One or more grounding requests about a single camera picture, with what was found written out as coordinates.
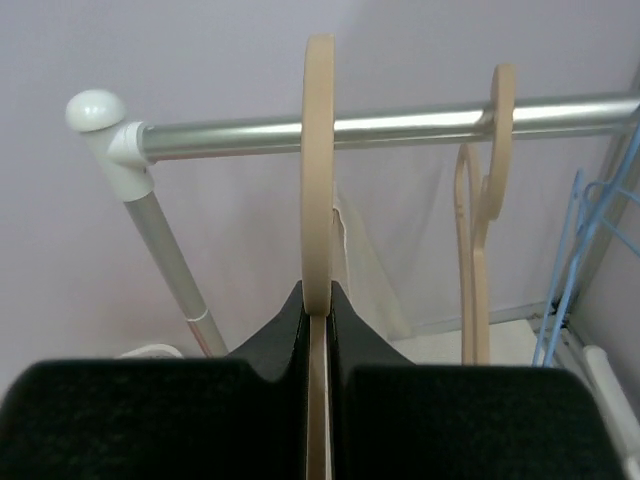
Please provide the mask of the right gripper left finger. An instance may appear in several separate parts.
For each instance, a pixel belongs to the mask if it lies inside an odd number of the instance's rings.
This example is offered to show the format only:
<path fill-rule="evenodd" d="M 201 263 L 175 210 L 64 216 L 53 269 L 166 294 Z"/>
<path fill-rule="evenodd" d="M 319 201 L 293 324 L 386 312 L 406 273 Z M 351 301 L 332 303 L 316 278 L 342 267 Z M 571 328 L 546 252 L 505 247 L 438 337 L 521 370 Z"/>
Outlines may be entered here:
<path fill-rule="evenodd" d="M 222 358 L 35 363 L 1 404 L 1 475 L 301 479 L 308 351 L 294 288 Z"/>

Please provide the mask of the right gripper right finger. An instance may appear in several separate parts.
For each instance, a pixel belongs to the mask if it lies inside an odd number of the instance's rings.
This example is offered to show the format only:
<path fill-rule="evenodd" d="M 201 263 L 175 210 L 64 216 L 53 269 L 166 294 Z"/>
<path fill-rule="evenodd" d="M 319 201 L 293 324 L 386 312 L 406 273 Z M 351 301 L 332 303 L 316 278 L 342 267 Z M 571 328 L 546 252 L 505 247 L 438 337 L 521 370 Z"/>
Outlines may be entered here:
<path fill-rule="evenodd" d="M 419 365 L 354 311 L 328 320 L 338 479 L 620 479 L 595 401 L 551 368 Z"/>

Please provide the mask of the blue hanger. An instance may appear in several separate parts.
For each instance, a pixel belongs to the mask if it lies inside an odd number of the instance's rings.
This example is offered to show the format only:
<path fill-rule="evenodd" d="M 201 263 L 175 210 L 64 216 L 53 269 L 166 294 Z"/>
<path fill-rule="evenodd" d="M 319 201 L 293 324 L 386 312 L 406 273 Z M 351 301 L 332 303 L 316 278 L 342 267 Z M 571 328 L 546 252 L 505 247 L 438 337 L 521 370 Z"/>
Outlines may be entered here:
<path fill-rule="evenodd" d="M 534 367 L 548 367 L 551 365 L 557 337 L 561 327 L 562 319 L 557 318 L 554 326 L 551 328 L 551 334 L 548 343 L 545 343 L 547 338 L 547 331 L 549 327 L 549 319 L 552 316 L 554 300 L 557 295 L 560 295 L 560 300 L 557 305 L 563 312 L 568 305 L 568 295 L 571 293 L 572 286 L 570 283 L 574 280 L 576 267 L 574 266 L 573 253 L 568 254 L 568 247 L 574 242 L 576 233 L 571 232 L 573 222 L 580 216 L 582 209 L 582 192 L 583 192 L 584 172 L 582 169 L 578 170 L 571 192 L 569 201 L 567 204 L 567 210 L 565 214 L 565 220 L 563 224 L 563 230 L 560 237 L 558 249 L 556 252 L 556 258 L 554 261 L 554 267 L 551 276 L 551 282 L 549 291 L 547 294 L 545 310 L 542 317 L 540 330 L 538 332 L 536 346 L 532 357 L 532 365 Z"/>
<path fill-rule="evenodd" d="M 571 232 L 576 233 L 574 242 L 568 247 L 568 254 L 573 253 L 575 277 L 570 283 L 572 286 L 571 293 L 568 295 L 568 305 L 563 312 L 557 307 L 560 295 L 556 296 L 553 305 L 552 316 L 549 319 L 549 327 L 547 331 L 547 338 L 545 343 L 548 343 L 551 334 L 551 328 L 554 326 L 557 318 L 562 319 L 559 335 L 557 337 L 556 347 L 560 338 L 560 331 L 568 312 L 569 303 L 576 286 L 578 270 L 583 260 L 584 255 L 591 246 L 592 239 L 595 236 L 597 230 L 601 227 L 605 228 L 614 237 L 618 238 L 625 244 L 635 255 L 639 254 L 639 245 L 634 243 L 626 234 L 624 234 L 617 226 L 615 226 L 610 220 L 605 218 L 606 211 L 611 207 L 612 203 L 623 198 L 629 200 L 634 204 L 639 203 L 639 196 L 623 187 L 623 180 L 629 173 L 632 163 L 639 153 L 639 132 L 635 131 L 631 136 L 630 142 L 626 148 L 623 159 L 617 167 L 613 177 L 609 181 L 593 181 L 588 184 L 583 182 L 582 192 L 582 204 L 580 216 L 573 222 Z"/>

